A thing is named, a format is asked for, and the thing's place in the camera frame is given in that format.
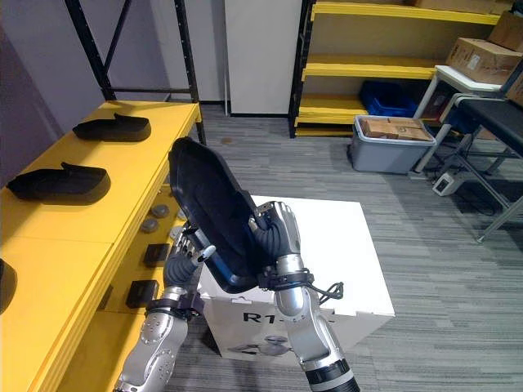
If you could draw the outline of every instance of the black shelf frame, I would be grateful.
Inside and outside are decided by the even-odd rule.
[[[180,30],[181,48],[183,50],[183,57],[186,63],[186,74],[187,82],[189,83],[188,88],[170,88],[170,87],[113,87],[109,80],[109,69],[111,61],[113,60],[114,51],[118,44],[122,28],[125,23],[129,7],[131,6],[132,0],[125,0],[118,23],[114,30],[113,38],[107,52],[105,62],[102,61],[100,52],[96,47],[94,37],[92,36],[91,29],[87,23],[85,15],[83,13],[82,5],[80,0],[64,0],[71,20],[73,21],[74,29],[82,43],[83,50],[87,55],[89,64],[91,65],[92,72],[95,75],[95,79],[100,86],[101,93],[105,100],[116,100],[116,92],[154,92],[154,93],[167,93],[167,94],[190,94],[190,99],[193,103],[199,103],[198,86],[196,84],[196,73],[194,71],[193,54],[190,47],[189,38],[189,26],[187,24],[186,14],[186,2],[185,0],[173,0],[175,11],[178,19],[178,29]],[[199,142],[206,144],[205,131],[203,129],[203,122],[196,123],[196,130],[198,132]]]
[[[316,0],[302,0],[300,24],[297,31],[296,55],[294,57],[293,85],[291,87],[291,99],[288,103],[288,135],[291,139],[296,137],[294,121],[300,113],[300,104],[302,102],[302,75],[309,56],[313,23],[311,13],[315,4]]]

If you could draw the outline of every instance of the black wrist strap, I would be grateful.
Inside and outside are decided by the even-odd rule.
[[[205,303],[200,298],[199,293],[183,294],[178,301],[170,298],[160,298],[152,300],[145,308],[145,316],[149,313],[165,313],[173,317],[190,320],[192,317],[198,317],[203,313]]]
[[[308,286],[314,282],[314,275],[307,268],[293,274],[283,276],[276,275],[274,272],[258,275],[258,286],[267,290],[278,292],[289,288]]]

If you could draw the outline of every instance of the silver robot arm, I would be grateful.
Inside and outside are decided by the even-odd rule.
[[[216,250],[213,245],[200,252],[188,247],[182,237],[166,261],[166,288],[160,299],[148,304],[140,337],[123,365],[114,392],[160,392],[171,377],[178,350],[187,336],[187,320],[203,309],[199,295],[189,296],[185,285]]]
[[[359,392],[333,331],[320,312],[317,289],[300,256],[300,235],[292,210],[270,202],[258,208],[267,228],[255,220],[249,225],[259,244],[276,260],[268,268],[261,287],[275,290],[275,303],[284,316],[288,339],[312,391]]]

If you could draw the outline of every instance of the gray wall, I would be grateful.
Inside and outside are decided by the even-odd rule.
[[[223,99],[223,0],[191,0],[187,17],[201,100]],[[82,0],[102,57],[123,0]],[[1,184],[103,102],[61,0],[3,0]],[[131,5],[110,69],[113,85],[187,85],[172,1]],[[164,95],[118,94],[162,100]]]
[[[171,86],[187,86],[180,33],[171,1],[151,3],[163,63]],[[223,0],[186,2],[200,100],[224,100],[225,9]]]

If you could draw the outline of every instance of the yellow shelf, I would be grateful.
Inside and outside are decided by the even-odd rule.
[[[143,321],[143,314],[95,312],[56,391],[112,392]]]
[[[431,79],[443,61],[389,56],[310,55],[303,70],[307,76]]]
[[[302,97],[299,115],[294,126],[299,123],[352,124],[354,117],[368,114],[355,96],[332,96],[306,94]]]
[[[491,14],[353,2],[317,2],[312,7],[311,20],[315,19],[316,14],[391,16],[396,18],[447,20],[479,25],[496,25],[499,19],[499,15]]]
[[[155,268],[147,267],[143,260],[147,246],[151,243],[168,243],[172,245],[169,232],[175,225],[178,205],[176,199],[171,196],[169,185],[162,185],[153,206],[165,204],[169,207],[169,215],[165,218],[157,219],[159,228],[153,233],[143,233],[138,231],[133,239],[131,246],[123,257],[114,278],[111,282],[112,291],[107,300],[104,310],[117,313],[145,313],[145,308],[131,309],[127,307],[125,301],[129,293],[129,288],[133,280],[156,280],[159,283],[158,295],[163,291],[163,263]]]
[[[162,185],[153,206],[166,204],[170,213],[158,219],[159,228],[150,234],[138,232],[123,257],[114,279],[109,299],[87,327],[60,383],[58,392],[76,391],[79,385],[90,390],[112,392],[122,371],[123,362],[136,344],[144,321],[145,308],[130,309],[125,300],[133,280],[154,279],[159,283],[158,295],[163,291],[163,264],[156,268],[144,265],[143,258],[150,243],[169,243],[173,225],[183,224],[176,217],[179,207],[169,185]]]
[[[349,127],[343,128],[296,128],[296,136],[352,136],[352,131]]]
[[[168,173],[172,143],[201,121],[197,104],[140,101],[105,102],[87,119],[112,118],[115,112],[148,118],[150,137],[114,143],[69,132],[25,169],[59,167],[62,161],[103,167],[111,187],[100,201],[51,205],[19,200],[5,188],[0,192],[2,258],[18,275],[2,314],[0,390],[56,389]],[[52,305],[52,312],[42,304]]]

